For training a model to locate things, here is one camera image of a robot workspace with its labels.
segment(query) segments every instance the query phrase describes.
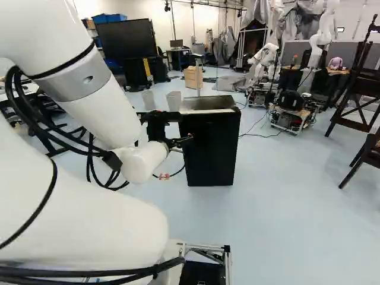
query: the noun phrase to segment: black bag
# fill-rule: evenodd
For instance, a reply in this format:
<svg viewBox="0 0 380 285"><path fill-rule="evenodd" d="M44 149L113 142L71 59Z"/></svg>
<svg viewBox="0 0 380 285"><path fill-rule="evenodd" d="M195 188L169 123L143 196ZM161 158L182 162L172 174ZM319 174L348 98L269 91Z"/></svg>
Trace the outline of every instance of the black bag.
<svg viewBox="0 0 380 285"><path fill-rule="evenodd" d="M293 90L282 91L277 99L277 105L280 108L294 112L301 111L304 102L305 99L303 99L298 92Z"/></svg>

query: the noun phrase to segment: cardboard box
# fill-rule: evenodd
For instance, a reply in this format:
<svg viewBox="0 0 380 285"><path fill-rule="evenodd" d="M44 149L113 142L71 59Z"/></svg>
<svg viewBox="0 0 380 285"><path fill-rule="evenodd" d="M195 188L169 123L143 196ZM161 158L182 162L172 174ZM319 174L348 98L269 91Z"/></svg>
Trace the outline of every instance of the cardboard box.
<svg viewBox="0 0 380 285"><path fill-rule="evenodd" d="M203 88L203 72L202 67L198 67L198 80L199 80L199 89ZM189 66L184 70L185 73L185 86L187 88L197 89L197 81L196 81L196 71L197 68L195 66Z"/></svg>
<svg viewBox="0 0 380 285"><path fill-rule="evenodd" d="M96 26L93 20L91 19L83 19L82 23L84 24L86 29L89 30L96 30Z"/></svg>

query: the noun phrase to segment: black monitor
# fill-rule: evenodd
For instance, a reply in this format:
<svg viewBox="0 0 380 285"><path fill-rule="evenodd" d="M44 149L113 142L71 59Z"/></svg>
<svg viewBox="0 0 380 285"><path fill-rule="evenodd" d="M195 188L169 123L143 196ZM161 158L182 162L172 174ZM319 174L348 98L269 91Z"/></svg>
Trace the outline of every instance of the black monitor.
<svg viewBox="0 0 380 285"><path fill-rule="evenodd" d="M153 25L149 19L98 24L96 29L108 59L120 62L157 56Z"/></svg>
<svg viewBox="0 0 380 285"><path fill-rule="evenodd" d="M171 48L181 48L183 46L183 40L171 40L170 47Z"/></svg>

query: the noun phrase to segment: gray partition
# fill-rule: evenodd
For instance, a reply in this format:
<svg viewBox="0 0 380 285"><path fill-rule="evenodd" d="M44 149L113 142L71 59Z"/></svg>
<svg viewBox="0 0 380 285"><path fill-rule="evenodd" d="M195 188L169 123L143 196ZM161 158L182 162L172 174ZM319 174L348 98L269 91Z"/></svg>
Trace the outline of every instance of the gray partition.
<svg viewBox="0 0 380 285"><path fill-rule="evenodd" d="M374 43L369 51L364 68L376 69L376 64L380 59L380 43Z"/></svg>
<svg viewBox="0 0 380 285"><path fill-rule="evenodd" d="M328 47L326 64L332 58L339 57L343 60L343 66L350 69L353 65L353 61L356 54L358 42L332 42ZM286 42L283 47L281 64L290 65L294 55L298 55L297 64L301 63L303 52L310 49L308 41L291 41ZM380 59L380 43L374 43L364 65L365 68L375 69Z"/></svg>
<svg viewBox="0 0 380 285"><path fill-rule="evenodd" d="M332 42L328 47L326 64L332 58L341 58L343 66L350 69L353 65L355 53L357 49L357 42Z"/></svg>
<svg viewBox="0 0 380 285"><path fill-rule="evenodd" d="M293 57L298 56L297 64L301 64L303 52L310 49L308 40L285 42L281 54L281 65L290 65Z"/></svg>

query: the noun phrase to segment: white robot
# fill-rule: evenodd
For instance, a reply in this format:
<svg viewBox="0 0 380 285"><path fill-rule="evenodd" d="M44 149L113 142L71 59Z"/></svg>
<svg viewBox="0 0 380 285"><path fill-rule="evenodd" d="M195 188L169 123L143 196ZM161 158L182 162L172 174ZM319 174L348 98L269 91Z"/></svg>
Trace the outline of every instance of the white robot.
<svg viewBox="0 0 380 285"><path fill-rule="evenodd" d="M252 64L249 69L249 75L254 83L261 80L264 76L264 67L268 68L268 77L277 80L280 76L280 65L275 70L276 53L278 46L267 43L252 58L248 59L248 63Z"/></svg>
<svg viewBox="0 0 380 285"><path fill-rule="evenodd" d="M159 141L134 147L139 118L74 7L67 0L0 0L0 7L0 57L15 62L114 150L125 179L146 181L168 147ZM2 116L0 170L0 265L115 270L179 256L167 254L168 222L157 207L71 175L24 142ZM0 282L39 283L15 282L2 270Z"/></svg>
<svg viewBox="0 0 380 285"><path fill-rule="evenodd" d="M314 80L314 75L318 71L317 67L322 56L323 49L320 46L326 46L331 43L333 37L331 35L331 27L334 24L335 9L339 6L340 0L327 0L327 7L319 21L319 30L310 38L311 56L308 67L303 70L299 93L310 92L311 84Z"/></svg>

